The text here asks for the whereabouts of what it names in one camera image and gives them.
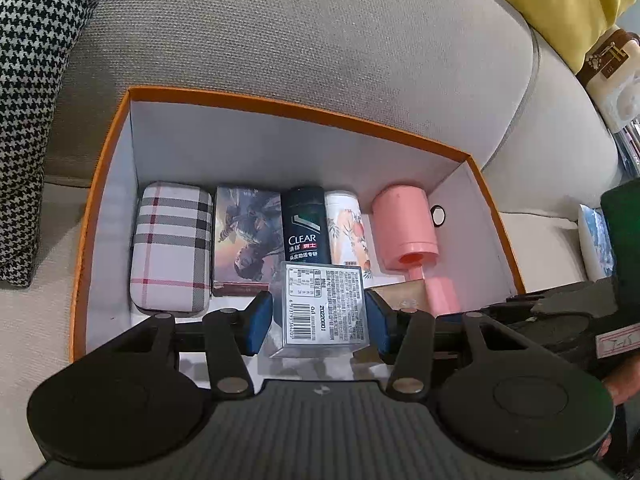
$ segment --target white label sticker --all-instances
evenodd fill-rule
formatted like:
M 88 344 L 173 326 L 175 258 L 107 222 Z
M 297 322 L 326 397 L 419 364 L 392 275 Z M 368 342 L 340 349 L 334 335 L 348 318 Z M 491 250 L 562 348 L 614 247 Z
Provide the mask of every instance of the white label sticker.
M 359 268 L 286 267 L 286 344 L 353 344 L 367 341 Z
M 640 323 L 596 336 L 598 359 L 640 348 Z

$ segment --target ribbed black surface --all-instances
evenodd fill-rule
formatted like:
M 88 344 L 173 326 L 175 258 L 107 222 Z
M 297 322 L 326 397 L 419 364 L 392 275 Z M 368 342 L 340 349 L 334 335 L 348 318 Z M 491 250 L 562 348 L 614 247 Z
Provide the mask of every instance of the ribbed black surface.
M 512 471 L 457 448 L 418 404 L 374 382 L 268 381 L 253 399 L 220 405 L 185 447 L 119 471 L 49 463 L 33 480 L 606 479 L 594 463 Z

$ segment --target round sticker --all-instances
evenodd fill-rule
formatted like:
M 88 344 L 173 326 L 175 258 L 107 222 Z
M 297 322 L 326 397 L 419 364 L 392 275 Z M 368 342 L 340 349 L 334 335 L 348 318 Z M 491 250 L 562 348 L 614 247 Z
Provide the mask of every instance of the round sticker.
M 431 218 L 433 218 L 433 225 L 436 227 L 440 227 L 444 224 L 444 219 L 446 215 L 444 214 L 444 209 L 442 206 L 435 205 L 431 208 Z

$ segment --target metal rivet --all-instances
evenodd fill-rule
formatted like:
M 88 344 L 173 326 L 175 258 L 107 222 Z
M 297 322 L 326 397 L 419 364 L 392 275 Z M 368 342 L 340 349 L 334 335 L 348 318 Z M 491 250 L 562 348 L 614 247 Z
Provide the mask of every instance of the metal rivet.
M 220 379 L 216 386 L 226 394 L 241 394 L 249 387 L 249 383 L 242 377 L 225 377 Z
M 424 384 L 413 377 L 402 377 L 394 381 L 394 390 L 401 394 L 419 394 L 424 389 Z

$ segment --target barcode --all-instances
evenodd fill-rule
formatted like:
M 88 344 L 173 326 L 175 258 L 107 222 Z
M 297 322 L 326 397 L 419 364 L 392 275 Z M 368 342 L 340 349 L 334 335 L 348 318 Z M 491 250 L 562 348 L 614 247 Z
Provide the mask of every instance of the barcode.
M 311 339 L 311 305 L 289 305 L 289 328 L 292 339 Z

